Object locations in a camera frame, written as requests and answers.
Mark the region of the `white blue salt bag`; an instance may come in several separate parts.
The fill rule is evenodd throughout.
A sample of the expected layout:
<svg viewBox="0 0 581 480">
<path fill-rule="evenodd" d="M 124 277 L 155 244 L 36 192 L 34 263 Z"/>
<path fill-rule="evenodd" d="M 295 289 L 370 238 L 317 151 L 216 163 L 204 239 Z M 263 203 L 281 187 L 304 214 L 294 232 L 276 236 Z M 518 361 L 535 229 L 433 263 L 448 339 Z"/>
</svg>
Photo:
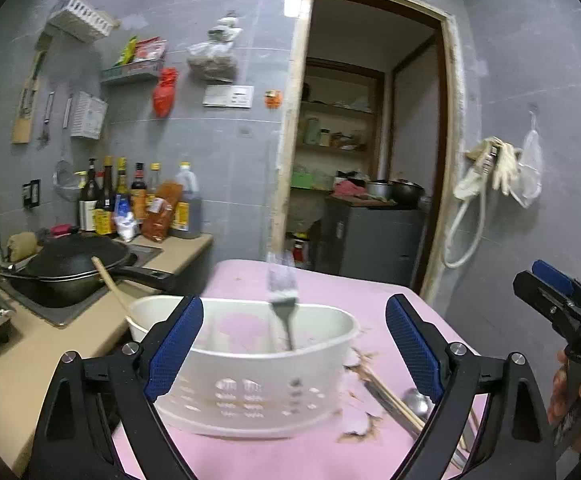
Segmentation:
<svg viewBox="0 0 581 480">
<path fill-rule="evenodd" d="M 130 198 L 127 195 L 116 195 L 115 210 L 112 218 L 114 219 L 117 234 L 124 242 L 131 242 L 138 234 L 138 221 L 134 217 Z"/>
</svg>

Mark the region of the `wooden chopstick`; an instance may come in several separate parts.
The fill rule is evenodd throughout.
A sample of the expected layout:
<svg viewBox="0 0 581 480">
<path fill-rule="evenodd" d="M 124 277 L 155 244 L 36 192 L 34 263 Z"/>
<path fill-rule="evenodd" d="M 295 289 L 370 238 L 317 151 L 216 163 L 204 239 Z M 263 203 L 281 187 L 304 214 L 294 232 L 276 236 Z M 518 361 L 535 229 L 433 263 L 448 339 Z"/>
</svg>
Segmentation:
<svg viewBox="0 0 581 480">
<path fill-rule="evenodd" d="M 419 434 L 424 429 L 426 422 L 422 422 L 415 416 L 403 403 L 402 397 L 398 398 L 371 368 L 357 364 L 350 367 L 350 370 L 358 375 L 364 387 L 379 404 L 383 405 L 384 410 L 397 418 L 398 422 L 404 422 L 405 427 L 410 429 L 413 434 Z"/>
</svg>

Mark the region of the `dark soy sauce bottle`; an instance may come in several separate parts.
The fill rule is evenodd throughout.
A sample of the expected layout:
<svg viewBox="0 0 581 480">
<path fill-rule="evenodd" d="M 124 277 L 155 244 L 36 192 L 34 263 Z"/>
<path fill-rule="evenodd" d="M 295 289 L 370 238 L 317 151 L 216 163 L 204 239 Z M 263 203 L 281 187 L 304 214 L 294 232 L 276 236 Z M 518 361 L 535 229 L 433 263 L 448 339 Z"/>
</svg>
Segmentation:
<svg viewBox="0 0 581 480">
<path fill-rule="evenodd" d="M 100 188 L 96 182 L 95 158 L 91 157 L 79 198 L 79 226 L 83 232 L 95 231 L 94 209 L 98 196 L 100 196 Z"/>
</svg>

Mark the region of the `grey wall shelf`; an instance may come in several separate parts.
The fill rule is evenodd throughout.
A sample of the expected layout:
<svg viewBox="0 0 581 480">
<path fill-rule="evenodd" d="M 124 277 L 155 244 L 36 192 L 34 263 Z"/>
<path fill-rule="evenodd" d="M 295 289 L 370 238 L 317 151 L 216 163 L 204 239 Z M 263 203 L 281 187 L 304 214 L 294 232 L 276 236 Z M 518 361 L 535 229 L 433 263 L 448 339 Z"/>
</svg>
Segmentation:
<svg viewBox="0 0 581 480">
<path fill-rule="evenodd" d="M 163 68 L 162 58 L 114 66 L 100 72 L 100 83 L 103 86 L 119 86 L 137 81 L 158 80 Z"/>
</svg>

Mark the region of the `steel sink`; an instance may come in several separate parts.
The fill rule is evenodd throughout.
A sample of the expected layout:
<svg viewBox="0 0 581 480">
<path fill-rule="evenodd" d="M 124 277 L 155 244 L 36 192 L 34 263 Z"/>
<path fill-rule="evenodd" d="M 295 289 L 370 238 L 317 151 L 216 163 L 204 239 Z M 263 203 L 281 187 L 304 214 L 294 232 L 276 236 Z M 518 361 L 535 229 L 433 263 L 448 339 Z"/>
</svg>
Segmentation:
<svg viewBox="0 0 581 480">
<path fill-rule="evenodd" d="M 126 261 L 127 268 L 138 269 L 138 271 L 133 272 L 151 278 L 158 278 L 158 276 L 166 274 L 166 271 L 141 266 L 141 264 L 150 263 L 159 256 L 162 249 L 146 245 L 131 245 L 129 252 L 130 256 Z M 28 280 L 28 278 L 12 278 L 0 271 L 0 289 L 10 299 L 17 301 L 18 304 L 42 320 L 55 327 L 64 328 L 108 292 L 103 278 L 94 269 L 92 262 L 91 268 L 94 274 L 92 272 L 86 274 L 85 278 L 78 278 L 76 282 L 54 282 L 51 284 Z M 150 286 L 147 282 L 144 283 L 145 278 L 141 278 L 140 281 L 131 280 L 126 271 L 124 271 L 126 274 L 123 272 L 120 274 L 119 271 L 112 272 L 112 269 L 108 269 L 108 272 L 115 283 L 130 280 L 133 283 Z"/>
</svg>

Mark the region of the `orange spice bag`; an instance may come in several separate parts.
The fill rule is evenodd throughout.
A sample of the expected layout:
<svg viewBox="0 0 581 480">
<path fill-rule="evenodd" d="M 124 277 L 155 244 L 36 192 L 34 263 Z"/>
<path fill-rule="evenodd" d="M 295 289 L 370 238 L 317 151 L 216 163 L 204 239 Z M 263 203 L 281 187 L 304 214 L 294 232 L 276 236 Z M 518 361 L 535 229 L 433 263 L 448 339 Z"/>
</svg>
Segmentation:
<svg viewBox="0 0 581 480">
<path fill-rule="evenodd" d="M 161 243 L 167 237 L 182 192 L 183 185 L 176 181 L 166 181 L 158 188 L 142 224 L 145 238 Z"/>
</svg>

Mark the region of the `large silver spoon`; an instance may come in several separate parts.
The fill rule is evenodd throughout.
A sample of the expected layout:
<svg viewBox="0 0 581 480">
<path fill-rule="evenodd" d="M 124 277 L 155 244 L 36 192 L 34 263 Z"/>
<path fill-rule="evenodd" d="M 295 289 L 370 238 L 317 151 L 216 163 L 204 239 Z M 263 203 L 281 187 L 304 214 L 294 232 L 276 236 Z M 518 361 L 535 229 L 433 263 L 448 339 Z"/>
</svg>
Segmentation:
<svg viewBox="0 0 581 480">
<path fill-rule="evenodd" d="M 417 388 L 410 388 L 403 393 L 401 400 L 422 422 L 428 421 L 434 409 L 434 403 L 428 396 L 420 393 Z"/>
</svg>

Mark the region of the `hanging mesh strainer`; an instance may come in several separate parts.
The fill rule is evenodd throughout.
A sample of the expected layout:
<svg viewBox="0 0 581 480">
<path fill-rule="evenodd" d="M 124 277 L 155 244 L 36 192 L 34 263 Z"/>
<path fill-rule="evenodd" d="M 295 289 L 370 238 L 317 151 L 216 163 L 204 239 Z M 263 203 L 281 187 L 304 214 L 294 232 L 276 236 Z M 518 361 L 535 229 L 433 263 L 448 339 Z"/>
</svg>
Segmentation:
<svg viewBox="0 0 581 480">
<path fill-rule="evenodd" d="M 54 191 L 63 200 L 68 200 L 68 202 L 76 202 L 80 193 L 80 180 L 74 174 L 74 166 L 72 166 L 72 163 L 67 158 L 69 140 L 68 125 L 73 99 L 74 96 L 70 94 L 66 101 L 62 121 L 62 130 L 60 130 L 60 159 L 58 162 L 56 162 L 53 172 Z"/>
</svg>

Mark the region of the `clear hanging plastic bag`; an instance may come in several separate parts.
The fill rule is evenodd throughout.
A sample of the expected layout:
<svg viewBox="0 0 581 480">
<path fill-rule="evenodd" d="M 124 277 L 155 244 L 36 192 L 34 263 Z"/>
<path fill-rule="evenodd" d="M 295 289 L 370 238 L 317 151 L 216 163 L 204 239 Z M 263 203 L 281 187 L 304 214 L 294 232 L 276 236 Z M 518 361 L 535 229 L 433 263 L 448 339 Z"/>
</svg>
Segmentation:
<svg viewBox="0 0 581 480">
<path fill-rule="evenodd" d="M 540 145 L 537 113 L 529 111 L 530 128 L 521 151 L 516 156 L 517 174 L 511 184 L 511 194 L 519 206 L 528 209 L 542 191 L 543 154 Z"/>
</svg>

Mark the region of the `white plastic utensil caddy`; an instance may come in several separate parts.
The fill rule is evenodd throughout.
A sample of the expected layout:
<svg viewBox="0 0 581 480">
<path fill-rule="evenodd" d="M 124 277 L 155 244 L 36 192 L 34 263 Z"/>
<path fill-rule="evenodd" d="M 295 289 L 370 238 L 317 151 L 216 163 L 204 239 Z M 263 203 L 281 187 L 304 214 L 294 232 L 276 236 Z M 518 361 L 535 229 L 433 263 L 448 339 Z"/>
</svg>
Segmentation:
<svg viewBox="0 0 581 480">
<path fill-rule="evenodd" d="M 204 321 L 168 393 L 168 426 L 220 438 L 289 438 L 330 419 L 359 333 L 348 312 L 298 304 L 295 349 L 266 301 L 204 298 Z"/>
</svg>

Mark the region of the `orange wall hook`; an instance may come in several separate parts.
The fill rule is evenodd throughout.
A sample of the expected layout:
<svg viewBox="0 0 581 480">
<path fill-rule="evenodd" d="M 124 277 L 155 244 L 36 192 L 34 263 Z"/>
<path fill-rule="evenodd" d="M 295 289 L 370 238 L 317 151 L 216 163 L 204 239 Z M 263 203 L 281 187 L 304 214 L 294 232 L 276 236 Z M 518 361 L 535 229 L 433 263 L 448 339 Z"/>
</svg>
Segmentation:
<svg viewBox="0 0 581 480">
<path fill-rule="evenodd" d="M 281 90 L 266 90 L 264 92 L 264 105 L 268 110 L 277 110 L 283 103 L 283 92 Z"/>
</svg>

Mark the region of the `yellow label sauce bottle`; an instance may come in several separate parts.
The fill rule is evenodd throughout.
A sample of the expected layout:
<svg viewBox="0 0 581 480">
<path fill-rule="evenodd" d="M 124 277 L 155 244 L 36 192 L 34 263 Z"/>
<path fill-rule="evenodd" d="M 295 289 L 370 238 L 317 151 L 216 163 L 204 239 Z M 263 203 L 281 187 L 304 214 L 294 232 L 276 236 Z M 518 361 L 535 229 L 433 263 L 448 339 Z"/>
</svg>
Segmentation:
<svg viewBox="0 0 581 480">
<path fill-rule="evenodd" d="M 115 194 L 112 186 L 112 156 L 104 158 L 103 186 L 94 207 L 94 226 L 97 235 L 112 237 L 116 233 L 114 218 Z"/>
</svg>

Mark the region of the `wooden knife holder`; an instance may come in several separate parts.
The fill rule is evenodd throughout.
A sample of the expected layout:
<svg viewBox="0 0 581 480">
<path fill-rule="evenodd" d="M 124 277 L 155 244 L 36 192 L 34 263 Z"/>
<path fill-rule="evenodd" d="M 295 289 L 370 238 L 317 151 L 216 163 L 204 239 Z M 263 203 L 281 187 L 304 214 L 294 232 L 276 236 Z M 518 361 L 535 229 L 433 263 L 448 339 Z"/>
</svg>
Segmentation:
<svg viewBox="0 0 581 480">
<path fill-rule="evenodd" d="M 30 142 L 36 95 L 40 87 L 40 73 L 51 43 L 52 37 L 46 32 L 41 32 L 34 47 L 34 57 L 28 77 L 20 92 L 12 136 L 10 137 L 10 142 L 13 144 L 28 144 Z"/>
</svg>

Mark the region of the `silver fork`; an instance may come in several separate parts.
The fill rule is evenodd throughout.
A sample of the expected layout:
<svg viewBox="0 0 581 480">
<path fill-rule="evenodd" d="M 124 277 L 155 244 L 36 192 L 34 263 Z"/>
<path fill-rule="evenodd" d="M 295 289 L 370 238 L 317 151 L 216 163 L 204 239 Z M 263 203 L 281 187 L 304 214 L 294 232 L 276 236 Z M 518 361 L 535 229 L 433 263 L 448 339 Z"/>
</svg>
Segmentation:
<svg viewBox="0 0 581 480">
<path fill-rule="evenodd" d="M 269 304 L 285 330 L 287 350 L 295 349 L 292 318 L 299 297 L 294 259 L 290 252 L 268 252 Z"/>
</svg>

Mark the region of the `clear yellow cap bottle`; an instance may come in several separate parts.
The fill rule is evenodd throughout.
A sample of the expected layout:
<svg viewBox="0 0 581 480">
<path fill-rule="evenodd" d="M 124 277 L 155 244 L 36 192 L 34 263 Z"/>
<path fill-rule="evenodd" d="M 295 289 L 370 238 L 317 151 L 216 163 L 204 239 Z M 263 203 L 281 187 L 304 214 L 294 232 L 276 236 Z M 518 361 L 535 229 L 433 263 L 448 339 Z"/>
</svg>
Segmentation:
<svg viewBox="0 0 581 480">
<path fill-rule="evenodd" d="M 146 208 L 152 205 L 155 200 L 158 188 L 160 185 L 160 163 L 152 162 L 149 168 L 147 193 L 146 193 Z"/>
</svg>

